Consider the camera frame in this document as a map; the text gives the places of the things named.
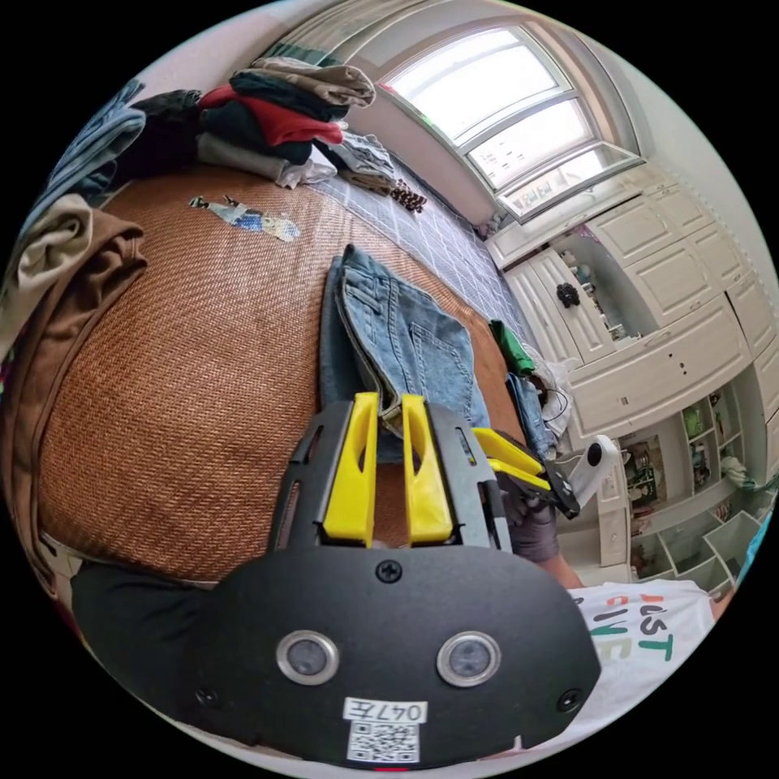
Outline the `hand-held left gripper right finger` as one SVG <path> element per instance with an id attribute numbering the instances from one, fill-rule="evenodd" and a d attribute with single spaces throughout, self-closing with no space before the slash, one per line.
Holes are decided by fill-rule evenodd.
<path id="1" fill-rule="evenodd" d="M 424 397 L 402 396 L 402 426 L 408 544 L 444 544 L 453 534 L 454 523 Z"/>

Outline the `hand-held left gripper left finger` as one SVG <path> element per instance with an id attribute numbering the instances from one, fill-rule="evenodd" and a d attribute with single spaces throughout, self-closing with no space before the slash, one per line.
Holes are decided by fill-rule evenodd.
<path id="1" fill-rule="evenodd" d="M 328 540 L 370 546 L 377 477 L 378 393 L 355 395 L 323 522 Z"/>

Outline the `person's right hand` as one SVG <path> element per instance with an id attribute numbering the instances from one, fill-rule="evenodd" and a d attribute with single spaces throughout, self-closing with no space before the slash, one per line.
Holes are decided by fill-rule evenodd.
<path id="1" fill-rule="evenodd" d="M 551 562 L 559 553 L 556 511 L 538 497 L 502 494 L 511 548 L 535 564 Z"/>

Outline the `person's left hand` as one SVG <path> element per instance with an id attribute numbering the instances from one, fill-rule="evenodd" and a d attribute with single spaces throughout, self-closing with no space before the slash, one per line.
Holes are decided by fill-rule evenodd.
<path id="1" fill-rule="evenodd" d="M 124 689 L 174 721 L 201 729 L 183 699 L 187 637 L 213 590 L 125 566 L 83 562 L 71 578 L 71 610 L 85 643 Z"/>

